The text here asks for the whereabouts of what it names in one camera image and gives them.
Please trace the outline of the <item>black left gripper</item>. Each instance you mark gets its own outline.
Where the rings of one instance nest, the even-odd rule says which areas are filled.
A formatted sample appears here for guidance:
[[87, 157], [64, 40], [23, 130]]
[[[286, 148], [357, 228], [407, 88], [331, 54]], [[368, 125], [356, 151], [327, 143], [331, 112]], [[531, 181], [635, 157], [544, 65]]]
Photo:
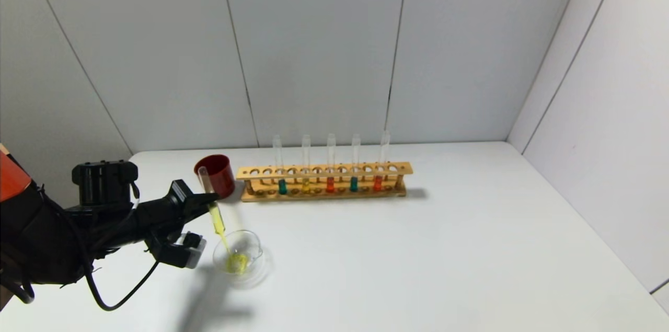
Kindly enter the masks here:
[[139, 203], [137, 225], [146, 231], [182, 228], [210, 212], [220, 199], [217, 193], [193, 193], [184, 180], [174, 180], [165, 196]]

